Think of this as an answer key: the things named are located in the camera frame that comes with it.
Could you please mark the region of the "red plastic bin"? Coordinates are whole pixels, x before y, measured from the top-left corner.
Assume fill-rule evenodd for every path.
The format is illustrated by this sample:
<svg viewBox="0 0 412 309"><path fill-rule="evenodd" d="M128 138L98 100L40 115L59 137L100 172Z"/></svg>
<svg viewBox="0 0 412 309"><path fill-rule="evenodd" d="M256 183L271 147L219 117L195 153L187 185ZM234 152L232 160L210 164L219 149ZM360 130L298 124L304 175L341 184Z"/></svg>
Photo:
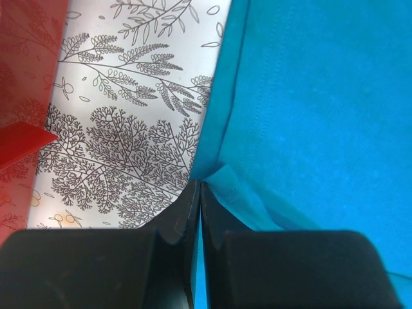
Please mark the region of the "red plastic bin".
<svg viewBox="0 0 412 309"><path fill-rule="evenodd" d="M26 228L67 1L1 1L1 241Z"/></svg>

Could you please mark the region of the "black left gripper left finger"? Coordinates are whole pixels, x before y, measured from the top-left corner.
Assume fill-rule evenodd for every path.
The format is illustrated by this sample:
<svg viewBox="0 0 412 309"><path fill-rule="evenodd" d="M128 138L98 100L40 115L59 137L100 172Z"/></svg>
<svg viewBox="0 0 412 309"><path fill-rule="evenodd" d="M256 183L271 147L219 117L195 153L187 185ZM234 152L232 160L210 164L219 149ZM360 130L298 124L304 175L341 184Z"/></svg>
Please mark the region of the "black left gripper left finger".
<svg viewBox="0 0 412 309"><path fill-rule="evenodd" d="M137 229L23 230L1 247L2 308L192 308L200 183Z"/></svg>

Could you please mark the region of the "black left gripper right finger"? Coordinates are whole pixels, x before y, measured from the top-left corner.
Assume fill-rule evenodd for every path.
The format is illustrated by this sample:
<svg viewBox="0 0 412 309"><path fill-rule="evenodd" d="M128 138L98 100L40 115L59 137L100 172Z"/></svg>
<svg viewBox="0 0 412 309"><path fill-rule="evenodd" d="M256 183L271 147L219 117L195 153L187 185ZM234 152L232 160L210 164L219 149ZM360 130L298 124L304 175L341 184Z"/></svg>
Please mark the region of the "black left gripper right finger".
<svg viewBox="0 0 412 309"><path fill-rule="evenodd" d="M258 232L200 191L209 308L401 308L380 256L348 230Z"/></svg>

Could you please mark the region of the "floral patterned table mat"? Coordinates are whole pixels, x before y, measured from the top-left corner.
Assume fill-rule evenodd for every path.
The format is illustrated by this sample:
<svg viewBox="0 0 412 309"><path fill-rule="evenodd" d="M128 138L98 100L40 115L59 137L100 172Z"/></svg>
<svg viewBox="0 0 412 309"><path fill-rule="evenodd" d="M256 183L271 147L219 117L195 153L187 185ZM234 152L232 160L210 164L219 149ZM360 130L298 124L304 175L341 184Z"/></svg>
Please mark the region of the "floral patterned table mat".
<svg viewBox="0 0 412 309"><path fill-rule="evenodd" d="M30 229L146 224L187 185L229 1L70 1Z"/></svg>

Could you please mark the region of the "blue t shirt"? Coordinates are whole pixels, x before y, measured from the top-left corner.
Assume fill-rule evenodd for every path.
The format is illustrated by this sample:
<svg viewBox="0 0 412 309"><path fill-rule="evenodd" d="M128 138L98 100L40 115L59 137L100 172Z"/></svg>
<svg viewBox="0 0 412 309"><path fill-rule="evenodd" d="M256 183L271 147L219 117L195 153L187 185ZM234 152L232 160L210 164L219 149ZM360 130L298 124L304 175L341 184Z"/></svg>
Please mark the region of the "blue t shirt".
<svg viewBox="0 0 412 309"><path fill-rule="evenodd" d="M365 234L410 308L411 2L231 2L191 178L255 230Z"/></svg>

